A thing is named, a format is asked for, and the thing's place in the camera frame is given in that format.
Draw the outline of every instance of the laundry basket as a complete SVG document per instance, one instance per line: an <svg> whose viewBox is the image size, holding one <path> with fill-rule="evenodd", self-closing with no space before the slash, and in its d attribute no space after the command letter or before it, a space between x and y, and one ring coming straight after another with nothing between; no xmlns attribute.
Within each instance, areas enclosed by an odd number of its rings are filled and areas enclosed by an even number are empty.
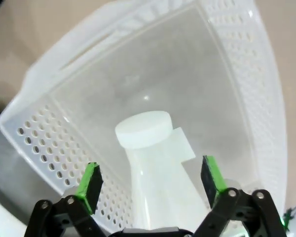
<svg viewBox="0 0 296 237"><path fill-rule="evenodd" d="M230 185L270 191L283 213L283 97L252 0L103 6L31 66L0 129L60 194L80 183L88 162L98 162L104 185L94 218L115 232L132 227L133 218L129 162L114 128L155 110L183 129L196 158L182 165L208 209L202 155L216 157ZM231 222L225 234L242 232Z"/></svg>

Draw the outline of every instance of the white bottle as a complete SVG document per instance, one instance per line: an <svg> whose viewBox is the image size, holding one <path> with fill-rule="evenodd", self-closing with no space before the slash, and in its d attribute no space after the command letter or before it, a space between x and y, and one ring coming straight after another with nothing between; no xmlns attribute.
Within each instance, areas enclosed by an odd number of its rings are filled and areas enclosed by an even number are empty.
<svg viewBox="0 0 296 237"><path fill-rule="evenodd" d="M194 232L207 212L182 166L195 158L183 130L173 130L167 112L151 111L125 119L115 132L131 165L134 228Z"/></svg>

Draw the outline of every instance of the table surface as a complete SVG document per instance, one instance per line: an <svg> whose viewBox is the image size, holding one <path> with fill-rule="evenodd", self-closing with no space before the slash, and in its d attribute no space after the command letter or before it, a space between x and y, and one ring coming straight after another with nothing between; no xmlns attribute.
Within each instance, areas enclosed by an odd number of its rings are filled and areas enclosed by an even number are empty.
<svg viewBox="0 0 296 237"><path fill-rule="evenodd" d="M61 36L108 0L5 0L0 7L0 108ZM288 133L286 206L296 205L296 0L256 0L276 56Z"/></svg>

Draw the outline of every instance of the metal bolt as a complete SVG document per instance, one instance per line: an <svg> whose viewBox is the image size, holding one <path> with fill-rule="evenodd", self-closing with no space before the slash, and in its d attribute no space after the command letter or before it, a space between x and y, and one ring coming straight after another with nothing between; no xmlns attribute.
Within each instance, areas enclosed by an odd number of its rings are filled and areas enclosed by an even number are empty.
<svg viewBox="0 0 296 237"><path fill-rule="evenodd" d="M229 194L229 196L231 196L231 197L235 197L235 196L237 195L237 193L236 193L234 190L230 190L230 191L228 192L228 194Z"/></svg>
<svg viewBox="0 0 296 237"><path fill-rule="evenodd" d="M68 201L67 201L67 202L68 202L68 204L73 204L73 202L74 202L74 199L71 197L71 198L69 198L69 199L68 199Z"/></svg>
<svg viewBox="0 0 296 237"><path fill-rule="evenodd" d="M43 202L43 204L41 205L41 208L42 209L45 209L45 208L47 208L48 207L48 202Z"/></svg>
<svg viewBox="0 0 296 237"><path fill-rule="evenodd" d="M263 198L264 198L264 195L263 195L263 193L258 192L258 193L257 193L257 197L258 197L259 199L263 199Z"/></svg>

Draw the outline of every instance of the white cap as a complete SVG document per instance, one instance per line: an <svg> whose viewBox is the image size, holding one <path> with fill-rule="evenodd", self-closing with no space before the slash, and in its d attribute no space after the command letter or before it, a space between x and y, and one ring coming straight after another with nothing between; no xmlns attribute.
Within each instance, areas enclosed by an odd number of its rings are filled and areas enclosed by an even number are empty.
<svg viewBox="0 0 296 237"><path fill-rule="evenodd" d="M149 111L131 116L120 122L115 133L125 149L150 147L168 138L173 127L170 115L165 111Z"/></svg>

